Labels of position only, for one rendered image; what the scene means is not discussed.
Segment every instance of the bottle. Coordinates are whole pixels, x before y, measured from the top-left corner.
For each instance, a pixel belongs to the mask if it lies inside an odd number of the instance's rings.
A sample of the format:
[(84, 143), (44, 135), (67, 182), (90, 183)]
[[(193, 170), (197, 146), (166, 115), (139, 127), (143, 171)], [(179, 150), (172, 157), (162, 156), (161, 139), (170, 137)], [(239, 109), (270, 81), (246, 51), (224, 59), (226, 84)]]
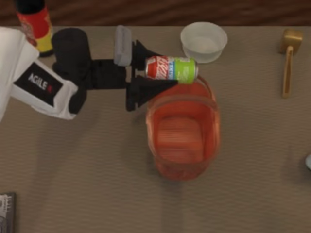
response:
[(14, 4), (27, 40), (37, 48), (40, 57), (51, 56), (52, 24), (44, 0), (14, 0)]

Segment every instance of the orange basket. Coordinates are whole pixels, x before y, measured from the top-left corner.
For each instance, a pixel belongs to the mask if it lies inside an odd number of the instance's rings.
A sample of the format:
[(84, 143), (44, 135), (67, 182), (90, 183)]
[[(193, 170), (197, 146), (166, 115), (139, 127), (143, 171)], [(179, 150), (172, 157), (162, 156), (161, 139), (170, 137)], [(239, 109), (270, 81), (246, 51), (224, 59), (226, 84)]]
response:
[(198, 177), (219, 147), (219, 111), (202, 78), (178, 84), (148, 103), (148, 144), (159, 172), (171, 180)]

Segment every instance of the wood grain surface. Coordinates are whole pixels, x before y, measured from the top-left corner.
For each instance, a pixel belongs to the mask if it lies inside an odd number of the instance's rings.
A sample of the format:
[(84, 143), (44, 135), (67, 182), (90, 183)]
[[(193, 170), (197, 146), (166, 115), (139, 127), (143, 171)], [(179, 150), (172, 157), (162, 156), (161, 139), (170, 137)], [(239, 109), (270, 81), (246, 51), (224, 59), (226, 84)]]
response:
[[(46, 0), (53, 25), (311, 25), (310, 0)], [(0, 0), (0, 25), (18, 25)]]

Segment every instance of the wooden hammer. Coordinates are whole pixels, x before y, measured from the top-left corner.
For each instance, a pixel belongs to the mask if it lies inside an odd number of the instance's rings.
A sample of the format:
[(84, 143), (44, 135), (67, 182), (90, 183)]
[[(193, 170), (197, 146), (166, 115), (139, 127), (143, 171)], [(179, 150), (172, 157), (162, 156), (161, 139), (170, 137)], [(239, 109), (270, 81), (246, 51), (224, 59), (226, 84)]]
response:
[(280, 52), (286, 54), (282, 97), (288, 98), (291, 90), (292, 57), (301, 45), (303, 34), (300, 31), (286, 29), (283, 33)]

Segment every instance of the white bowl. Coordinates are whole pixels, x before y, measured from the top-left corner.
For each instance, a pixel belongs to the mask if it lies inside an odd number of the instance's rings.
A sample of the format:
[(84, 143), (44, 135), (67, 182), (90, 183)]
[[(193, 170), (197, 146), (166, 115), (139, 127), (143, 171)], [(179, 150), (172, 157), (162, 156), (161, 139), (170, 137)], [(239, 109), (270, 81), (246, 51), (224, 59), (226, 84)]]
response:
[(215, 61), (228, 42), (225, 31), (216, 24), (196, 22), (186, 26), (181, 34), (184, 54), (197, 63)]

